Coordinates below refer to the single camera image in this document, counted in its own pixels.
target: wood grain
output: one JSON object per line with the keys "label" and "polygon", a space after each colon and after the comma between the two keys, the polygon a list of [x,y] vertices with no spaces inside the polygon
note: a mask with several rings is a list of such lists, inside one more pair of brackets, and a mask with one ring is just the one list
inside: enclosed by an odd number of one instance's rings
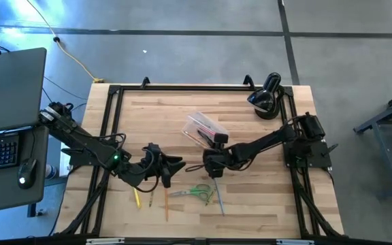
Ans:
{"label": "wood grain", "polygon": [[[99,135],[109,84],[92,85],[82,126]],[[316,114],[309,86],[294,86],[297,113]],[[249,92],[214,91],[125,91],[118,132],[127,134],[124,148],[136,162],[149,142],[159,144],[166,154],[181,156],[187,167],[201,164],[202,148],[181,133],[186,116],[203,112],[230,132],[229,144],[251,142],[273,130],[280,117],[262,120],[246,103]],[[110,132],[116,98],[113,100]],[[76,217],[84,205],[92,167],[81,167],[68,180],[56,230],[61,231]],[[310,170],[316,205],[340,233],[343,232],[336,196],[329,176],[320,169]],[[169,193],[196,184],[214,183],[201,169],[180,171],[172,178]],[[140,188],[149,189],[149,179]],[[132,189],[118,178],[110,178],[101,236],[125,237],[207,237],[207,238],[298,238],[299,229],[289,171],[284,168],[282,147],[268,150],[243,172],[225,170],[218,179],[226,215],[221,215],[217,196],[205,206],[193,196],[169,198],[169,221],[165,220],[165,197],[162,186],[154,193],[149,208],[149,193],[140,193],[138,210]],[[93,207],[93,227],[97,204]],[[310,229],[309,211],[304,208]]]}

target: scissors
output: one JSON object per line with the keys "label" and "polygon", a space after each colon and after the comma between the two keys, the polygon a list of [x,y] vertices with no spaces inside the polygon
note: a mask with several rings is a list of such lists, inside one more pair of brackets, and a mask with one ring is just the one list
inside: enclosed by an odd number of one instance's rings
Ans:
{"label": "scissors", "polygon": [[177,191],[175,193],[170,193],[170,197],[178,197],[181,195],[194,195],[202,201],[207,201],[211,195],[211,186],[207,184],[198,184],[197,186],[190,188],[187,191]]}

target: gray floor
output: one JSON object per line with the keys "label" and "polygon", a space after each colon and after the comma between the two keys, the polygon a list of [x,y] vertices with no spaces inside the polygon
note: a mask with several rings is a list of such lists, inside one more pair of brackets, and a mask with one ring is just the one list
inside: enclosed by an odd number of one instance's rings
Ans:
{"label": "gray floor", "polygon": [[[280,32],[277,0],[36,0],[54,27],[94,30]],[[392,33],[392,0],[284,0],[290,31]],[[91,79],[52,42],[49,34],[18,27],[44,27],[23,0],[0,0],[0,45],[10,50],[48,49],[46,75],[81,97]],[[282,36],[59,35],[72,54],[108,82],[257,83],[277,71],[283,84],[309,84],[327,141],[344,230],[353,238],[392,241],[392,199],[376,193],[389,176],[371,132],[352,128],[385,108],[392,98],[392,39],[292,37],[299,80],[291,79]],[[44,82],[55,101],[84,103]],[[42,98],[42,106],[47,99]],[[82,119],[84,108],[76,112]],[[50,210],[25,218],[26,207],[0,211],[0,239],[47,235],[64,186],[46,188],[39,204]]]}

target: yellow cable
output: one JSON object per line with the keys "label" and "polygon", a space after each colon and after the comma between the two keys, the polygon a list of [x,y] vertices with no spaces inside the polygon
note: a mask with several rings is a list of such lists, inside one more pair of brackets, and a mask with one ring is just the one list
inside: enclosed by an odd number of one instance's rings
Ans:
{"label": "yellow cable", "polygon": [[[51,30],[52,34],[54,37],[57,37],[57,35],[55,35],[54,30],[52,30],[51,25],[48,23],[48,21],[46,21],[45,17],[40,13],[40,11],[29,1],[27,0],[27,2],[31,5],[31,7],[34,8],[34,10],[40,15],[40,17],[42,17],[42,19],[44,20],[44,22],[48,25],[49,29]],[[59,48],[61,49],[61,51],[63,51],[63,53],[65,53],[68,57],[72,58],[75,62],[77,62],[79,65],[81,65],[81,67],[86,71],[86,73],[93,79],[93,83],[98,83],[98,82],[104,82],[103,78],[96,78],[92,75],[91,72],[88,71],[88,69],[86,68],[85,65],[83,65],[81,63],[81,61],[79,61],[77,58],[73,57],[72,55],[70,55],[70,53],[68,53],[60,44],[60,39],[55,40],[55,42],[57,43],[57,45],[59,46]]]}

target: clear plastic box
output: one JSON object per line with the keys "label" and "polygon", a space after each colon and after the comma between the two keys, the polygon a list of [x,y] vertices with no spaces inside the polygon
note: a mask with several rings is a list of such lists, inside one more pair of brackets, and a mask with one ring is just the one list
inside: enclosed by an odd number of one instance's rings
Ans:
{"label": "clear plastic box", "polygon": [[215,144],[228,142],[228,130],[201,112],[189,114],[187,120],[182,132],[196,144],[204,148],[213,148]]}

